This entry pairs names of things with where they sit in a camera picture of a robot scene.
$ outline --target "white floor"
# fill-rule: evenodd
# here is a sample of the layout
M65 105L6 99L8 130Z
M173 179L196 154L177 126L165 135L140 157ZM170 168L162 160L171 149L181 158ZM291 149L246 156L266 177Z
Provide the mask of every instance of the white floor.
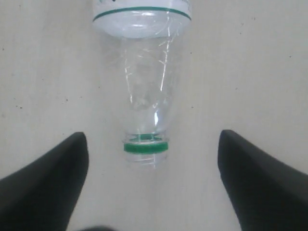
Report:
M155 172L126 166L90 0L0 0L0 178L74 131L90 169L69 230L239 231L219 178L231 128L308 173L308 1L194 0L186 90Z

